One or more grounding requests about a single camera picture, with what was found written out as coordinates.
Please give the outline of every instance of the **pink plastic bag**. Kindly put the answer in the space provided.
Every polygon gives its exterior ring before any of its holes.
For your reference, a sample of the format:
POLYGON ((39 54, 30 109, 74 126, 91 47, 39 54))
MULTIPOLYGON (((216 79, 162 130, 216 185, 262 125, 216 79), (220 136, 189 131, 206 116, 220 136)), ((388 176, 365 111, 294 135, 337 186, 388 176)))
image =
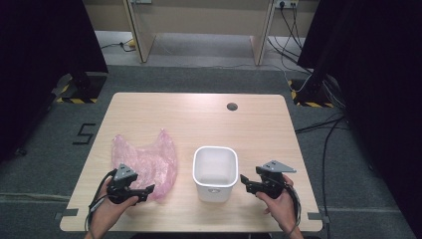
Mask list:
POLYGON ((164 129, 155 143, 143 147, 135 147, 117 135, 113 140, 111 157, 113 168, 124 163, 138 174, 130 188, 144 189, 155 184, 149 199, 163 199, 176 180, 177 156, 173 141, 164 129))

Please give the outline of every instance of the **power outlet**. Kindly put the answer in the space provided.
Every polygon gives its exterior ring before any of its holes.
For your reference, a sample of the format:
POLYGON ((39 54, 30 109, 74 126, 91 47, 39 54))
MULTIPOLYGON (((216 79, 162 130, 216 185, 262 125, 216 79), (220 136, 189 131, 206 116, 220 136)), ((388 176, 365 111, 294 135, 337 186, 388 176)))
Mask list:
POLYGON ((276 1, 276 8, 280 8, 280 3, 281 2, 285 2, 284 9, 286 9, 286 8, 297 8, 298 7, 299 0, 291 0, 291 1, 277 0, 276 1))

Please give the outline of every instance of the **yellow black tape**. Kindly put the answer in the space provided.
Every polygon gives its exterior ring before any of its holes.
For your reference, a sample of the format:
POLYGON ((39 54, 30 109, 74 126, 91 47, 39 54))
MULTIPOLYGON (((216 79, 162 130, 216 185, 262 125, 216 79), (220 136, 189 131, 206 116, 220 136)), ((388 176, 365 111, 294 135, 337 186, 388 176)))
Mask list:
MULTIPOLYGON (((290 88, 292 88, 292 81, 288 81, 290 88)), ((300 107, 314 107, 314 108, 333 108, 334 105, 330 102, 326 103, 315 103, 315 102, 301 102, 298 99, 298 95, 295 91, 292 91, 292 99, 296 106, 300 107)))
MULTIPOLYGON (((69 84, 67 84, 63 90, 62 93, 64 93, 69 87, 69 84)), ((71 103, 71 104, 94 104, 97 102, 97 99, 88 99, 88 98, 58 98, 56 100, 57 103, 71 103)))

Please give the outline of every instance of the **black curtain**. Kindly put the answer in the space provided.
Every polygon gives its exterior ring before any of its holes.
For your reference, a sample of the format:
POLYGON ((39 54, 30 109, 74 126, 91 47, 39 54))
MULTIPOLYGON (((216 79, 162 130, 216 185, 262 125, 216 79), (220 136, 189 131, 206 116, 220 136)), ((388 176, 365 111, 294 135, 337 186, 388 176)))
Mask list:
POLYGON ((81 0, 0 1, 0 160, 29 133, 60 77, 107 72, 81 0))
MULTIPOLYGON (((345 4, 320 1, 301 66, 317 65, 345 4)), ((365 1, 328 70, 338 81, 345 112, 369 161, 417 238, 422 238, 422 190, 416 189, 422 185, 421 11, 417 0, 365 1)))

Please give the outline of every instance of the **hand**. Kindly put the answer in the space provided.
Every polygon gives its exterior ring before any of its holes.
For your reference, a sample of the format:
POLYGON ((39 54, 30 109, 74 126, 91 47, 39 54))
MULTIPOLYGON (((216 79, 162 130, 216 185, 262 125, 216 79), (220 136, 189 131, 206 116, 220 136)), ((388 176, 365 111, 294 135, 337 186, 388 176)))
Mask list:
MULTIPOLYGON (((106 186, 111 181, 111 178, 105 181, 99 193, 99 198, 106 195, 106 186)), ((136 204, 137 196, 128 198, 121 204, 112 203, 108 197, 105 198, 103 203, 94 211, 93 220, 91 221, 90 231, 85 236, 86 239, 103 238, 111 227, 117 222, 121 214, 130 206, 136 204)))
MULTIPOLYGON (((291 179, 285 175, 283 175, 283 178, 288 185, 293 186, 291 179)), ((295 206, 292 197, 286 189, 276 199, 269 197, 264 192, 257 192, 255 195, 267 204, 268 207, 264 210, 264 213, 271 213, 285 233, 291 233, 291 238, 303 238, 301 230, 296 226, 295 206)))

